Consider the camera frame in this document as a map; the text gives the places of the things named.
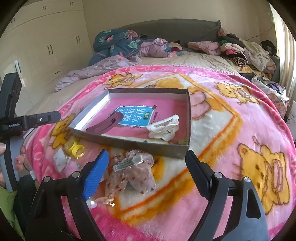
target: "clear plastic bag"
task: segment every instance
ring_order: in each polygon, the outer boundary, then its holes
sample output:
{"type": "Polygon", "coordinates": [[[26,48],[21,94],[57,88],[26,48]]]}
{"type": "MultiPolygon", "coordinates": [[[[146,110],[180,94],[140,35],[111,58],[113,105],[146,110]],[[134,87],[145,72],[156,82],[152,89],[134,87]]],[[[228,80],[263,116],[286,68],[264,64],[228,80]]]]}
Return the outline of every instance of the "clear plastic bag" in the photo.
{"type": "Polygon", "coordinates": [[[140,159],[138,164],[134,164],[120,171],[112,171],[106,183],[105,196],[113,198],[124,192],[127,183],[140,192],[146,194],[155,189],[155,180],[151,171],[154,164],[153,156],[140,150],[132,150],[124,155],[114,158],[114,165],[124,164],[132,159],[140,159]]]}

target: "beige bedsheet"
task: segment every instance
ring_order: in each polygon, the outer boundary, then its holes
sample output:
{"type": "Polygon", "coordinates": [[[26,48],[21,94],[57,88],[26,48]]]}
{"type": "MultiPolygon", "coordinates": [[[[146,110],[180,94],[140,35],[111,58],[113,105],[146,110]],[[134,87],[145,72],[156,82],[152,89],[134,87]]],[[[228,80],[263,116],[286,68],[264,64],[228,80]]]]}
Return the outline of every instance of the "beige bedsheet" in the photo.
{"type": "MultiPolygon", "coordinates": [[[[189,66],[200,67],[211,70],[220,70],[229,73],[239,74],[225,59],[220,56],[211,56],[208,54],[183,52],[182,56],[175,56],[171,58],[153,58],[143,57],[142,62],[138,65],[169,65],[169,66],[189,66]]],[[[47,95],[44,100],[35,105],[27,112],[27,115],[33,115],[43,112],[50,112],[57,110],[68,99],[75,95],[79,90],[95,80],[97,76],[85,80],[80,80],[71,84],[70,86],[47,95]]]]}

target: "cabinet handle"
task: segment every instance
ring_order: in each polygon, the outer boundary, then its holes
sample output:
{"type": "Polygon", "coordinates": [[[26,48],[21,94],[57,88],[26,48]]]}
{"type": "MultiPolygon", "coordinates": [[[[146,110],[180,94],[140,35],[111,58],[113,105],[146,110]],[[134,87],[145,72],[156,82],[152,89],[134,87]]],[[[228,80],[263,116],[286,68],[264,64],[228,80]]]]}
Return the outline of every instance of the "cabinet handle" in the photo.
{"type": "Polygon", "coordinates": [[[20,69],[20,63],[17,62],[17,65],[19,66],[20,74],[22,73],[22,70],[20,69]]]}

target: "human hand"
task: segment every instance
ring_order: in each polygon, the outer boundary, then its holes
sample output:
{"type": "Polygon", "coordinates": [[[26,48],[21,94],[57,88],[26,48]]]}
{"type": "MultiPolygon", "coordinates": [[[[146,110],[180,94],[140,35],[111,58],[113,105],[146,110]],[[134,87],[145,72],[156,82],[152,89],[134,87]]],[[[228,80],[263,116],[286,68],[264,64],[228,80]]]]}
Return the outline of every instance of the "human hand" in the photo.
{"type": "MultiPolygon", "coordinates": [[[[4,143],[0,143],[0,155],[2,155],[6,150],[6,145],[4,143]]],[[[14,159],[14,162],[15,162],[15,169],[17,171],[22,171],[24,169],[24,161],[25,161],[25,154],[27,152],[27,149],[25,146],[21,146],[20,148],[20,155],[17,156],[15,159],[14,159]]],[[[6,187],[5,185],[5,180],[4,180],[4,177],[3,177],[3,174],[0,170],[0,185],[2,187],[6,187]]]]}

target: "cartoon bear print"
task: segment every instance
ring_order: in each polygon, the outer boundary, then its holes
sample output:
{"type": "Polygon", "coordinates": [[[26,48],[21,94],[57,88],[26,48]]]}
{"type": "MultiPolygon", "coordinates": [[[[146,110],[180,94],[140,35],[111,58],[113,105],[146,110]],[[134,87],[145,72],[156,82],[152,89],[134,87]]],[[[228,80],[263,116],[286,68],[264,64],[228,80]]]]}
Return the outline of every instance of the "cartoon bear print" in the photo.
{"type": "MultiPolygon", "coordinates": [[[[157,81],[155,84],[146,86],[145,88],[177,88],[183,89],[184,86],[181,84],[177,77],[162,79],[157,81]]],[[[190,104],[191,104],[191,119],[199,120],[202,119],[207,112],[211,109],[223,111],[223,106],[213,98],[207,98],[205,93],[197,87],[188,87],[190,92],[190,104]]]]}
{"type": "Polygon", "coordinates": [[[132,75],[128,72],[125,76],[121,74],[115,74],[112,75],[111,79],[109,79],[104,85],[111,85],[111,88],[117,87],[119,85],[130,86],[135,82],[136,79],[140,78],[141,76],[141,74],[132,75]]]}
{"type": "Polygon", "coordinates": [[[239,144],[237,150],[241,157],[241,176],[251,178],[268,214],[273,205],[287,204],[290,200],[286,160],[282,152],[272,153],[266,145],[259,144],[259,147],[261,153],[244,144],[239,144]]]}
{"type": "Polygon", "coordinates": [[[251,96],[247,86],[237,86],[233,84],[228,84],[226,82],[225,84],[215,82],[215,84],[215,88],[219,90],[219,93],[221,95],[229,98],[238,99],[238,104],[246,104],[248,102],[260,104],[256,98],[251,96]]]}
{"type": "Polygon", "coordinates": [[[69,137],[68,125],[74,120],[75,114],[68,115],[65,119],[60,120],[54,126],[50,133],[50,137],[55,137],[52,143],[52,148],[56,149],[60,145],[65,145],[69,137]]]}

